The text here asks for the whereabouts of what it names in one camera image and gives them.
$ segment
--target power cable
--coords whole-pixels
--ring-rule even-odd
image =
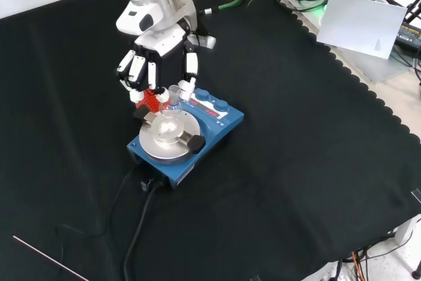
[[[363,273],[363,271],[362,271],[362,265],[361,265],[361,261],[360,262],[358,262],[358,265],[359,265],[359,267],[360,267],[360,271],[361,271],[361,274],[362,274],[362,277],[364,278],[364,280],[365,281],[367,281],[367,279],[366,279],[366,275]]]
[[[131,281],[132,280],[130,278],[130,274],[129,274],[129,267],[128,267],[129,261],[130,261],[130,258],[132,256],[133,249],[136,245],[137,239],[139,238],[140,230],[141,230],[142,225],[143,225],[143,220],[145,219],[145,215],[146,215],[147,207],[149,206],[149,202],[151,201],[152,195],[155,192],[155,190],[158,189],[161,186],[163,186],[162,182],[155,183],[155,185],[152,187],[151,191],[148,193],[145,205],[143,206],[143,211],[142,211],[142,215],[140,217],[139,224],[137,225],[137,228],[136,228],[136,231],[133,235],[133,238],[130,241],[129,248],[126,252],[126,255],[124,256],[123,273],[124,273],[125,281]]]
[[[341,270],[342,270],[342,260],[339,260],[337,262],[335,276],[333,278],[330,278],[329,281],[338,281],[339,275],[341,274]]]
[[[358,275],[360,276],[360,278],[361,278],[361,280],[362,281],[365,281],[365,279],[364,279],[364,276],[362,275],[362,272],[361,272],[361,269],[360,269],[360,267],[359,267],[359,263],[357,262],[357,259],[356,259],[356,257],[355,257],[355,253],[353,252],[353,260],[354,260],[354,265],[355,265],[355,268],[356,268],[356,270],[358,271],[358,274],[357,273],[355,273],[355,275],[358,277]]]
[[[366,255],[366,281],[368,281],[368,256]]]
[[[135,167],[133,167],[132,169],[130,169],[130,171],[124,176],[124,178],[122,179],[120,186],[117,189],[117,192],[114,196],[114,199],[112,201],[111,204],[111,208],[108,212],[108,215],[105,219],[105,223],[102,227],[102,229],[98,232],[98,233],[86,233],[83,230],[80,230],[78,228],[75,228],[71,225],[67,225],[64,223],[58,223],[55,227],[54,227],[54,233],[55,233],[55,237],[58,239],[59,243],[60,243],[60,247],[61,247],[61,259],[60,259],[60,263],[63,264],[64,261],[64,253],[65,253],[65,246],[67,243],[67,239],[65,239],[64,242],[61,241],[60,239],[60,234],[59,234],[59,228],[64,228],[67,229],[71,232],[77,233],[79,235],[83,235],[84,238],[99,238],[101,236],[104,236],[110,229],[111,229],[111,224],[112,224],[112,214],[114,213],[114,209],[116,207],[116,203],[118,201],[118,198],[120,197],[120,194],[122,192],[122,189],[124,187],[124,185],[126,184],[127,180],[131,177],[132,175],[132,171],[135,169]],[[59,270],[57,271],[57,273],[54,275],[53,278],[56,278],[60,273],[61,273],[61,268],[59,268]]]
[[[410,236],[409,236],[408,240],[407,240],[405,243],[403,243],[402,245],[400,245],[400,246],[398,246],[398,247],[396,247],[396,248],[392,249],[391,251],[388,251],[387,253],[383,253],[383,254],[381,254],[381,255],[377,255],[377,256],[373,256],[373,257],[368,257],[368,258],[367,258],[367,260],[374,259],[374,258],[379,258],[379,257],[383,257],[383,256],[386,256],[386,255],[389,255],[390,253],[393,253],[394,251],[397,251],[398,249],[402,248],[403,246],[405,246],[406,244],[408,244],[408,243],[409,243],[409,241],[410,241],[410,239],[412,238],[412,235],[413,235],[413,234],[414,234],[414,231],[412,231],[412,232],[410,233]]]
[[[379,243],[382,243],[382,242],[384,242],[384,241],[386,241],[386,240],[388,240],[388,239],[390,239],[390,238],[393,238],[393,237],[395,237],[396,236],[396,233],[394,233],[394,232],[392,232],[392,233],[388,233],[388,234],[386,234],[386,235],[384,235],[384,236],[382,236],[381,238],[379,238],[377,241],[375,241],[374,243],[372,243],[372,244],[370,244],[369,246],[366,246],[366,247],[363,247],[363,248],[360,248],[360,249],[358,249],[357,250],[357,254],[356,254],[356,257],[357,257],[357,262],[358,261],[361,261],[361,260],[363,260],[364,259],[364,256],[367,254],[367,251],[371,248],[371,247],[374,247],[375,245],[378,245]],[[353,263],[354,262],[354,260],[353,260],[353,258],[351,257],[351,258],[349,258],[349,259],[342,259],[342,261],[344,262],[344,263]]]
[[[406,61],[406,60],[402,61],[401,59],[398,59],[397,57],[393,56],[392,54],[390,54],[390,57],[392,59],[394,59],[395,61],[397,61],[398,63],[402,64],[403,66],[407,66],[407,67],[412,66],[408,61]]]
[[[418,61],[418,59],[417,58],[415,58],[414,59],[414,61],[413,61],[413,64],[410,64],[405,58],[404,58],[404,56],[396,49],[396,48],[392,48],[392,51],[397,55],[397,56],[399,56],[401,59],[402,59],[402,61],[403,62],[401,62],[400,60],[398,60],[396,57],[394,57],[393,55],[391,55],[392,56],[392,58],[393,59],[395,59],[396,61],[398,61],[398,62],[400,62],[401,64],[403,64],[403,65],[405,65],[405,66],[408,66],[408,67],[411,67],[411,68],[413,68],[414,69],[414,71],[415,71],[415,75],[416,75],[416,77],[419,79],[419,81],[420,81],[420,85],[421,85],[421,70],[419,70],[418,69],[418,67],[417,67],[417,65],[419,66],[419,67],[421,67],[421,63]],[[416,53],[416,56],[419,56],[419,54],[420,54],[420,51],[421,51],[421,47],[420,48],[418,48],[418,50],[417,50],[417,53]]]

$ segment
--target metal rod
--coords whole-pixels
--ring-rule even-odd
[[[411,192],[412,195],[415,197],[415,199],[418,200],[418,202],[421,203],[421,192],[419,189],[415,189],[414,191]]]
[[[412,10],[415,9],[417,4],[418,4],[418,9],[416,9],[415,12],[413,12]],[[408,14],[410,14],[410,16],[407,19],[405,19],[407,23],[411,23],[416,17],[418,17],[418,18],[420,17],[421,0],[415,0],[413,3],[411,3],[408,6],[408,13],[405,16],[407,16]]]
[[[62,265],[61,263],[59,263],[58,261],[54,260],[53,258],[47,256],[46,254],[44,254],[42,251],[36,249],[35,247],[31,246],[30,244],[24,242],[23,240],[21,240],[20,238],[17,238],[16,236],[13,236],[13,238],[15,240],[17,240],[20,243],[23,243],[25,246],[28,246],[30,249],[36,251],[37,253],[43,255],[45,258],[49,259],[50,261],[54,262],[56,265],[66,269],[68,272],[71,272],[72,274],[74,274],[75,276],[81,278],[83,281],[89,281],[87,278],[84,278],[83,276],[81,276],[80,274],[77,274],[76,272],[74,272],[73,270],[67,268],[66,266]]]

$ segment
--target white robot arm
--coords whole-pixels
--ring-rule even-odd
[[[122,84],[137,103],[143,99],[141,82],[146,78],[149,89],[160,102],[168,100],[168,91],[160,86],[158,61],[180,43],[185,43],[185,78],[179,82],[182,99],[190,99],[195,88],[198,62],[188,37],[197,29],[196,9],[192,0],[130,0],[116,22],[126,34],[137,36],[135,47],[117,68]],[[215,39],[205,34],[197,43],[212,48]]]

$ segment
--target black tablecloth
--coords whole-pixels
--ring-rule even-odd
[[[98,230],[132,167],[126,144],[137,123],[114,74],[131,47],[114,27],[127,2],[66,0],[0,21],[5,280],[56,272],[11,235],[59,258],[55,223]],[[157,192],[136,280],[301,280],[419,211],[410,194],[421,188],[419,139],[295,15],[253,0],[205,23],[218,41],[199,50],[198,86],[245,120],[176,191]],[[175,54],[165,67],[180,61]],[[118,280],[143,202],[132,180],[112,236],[62,233],[65,264]]]

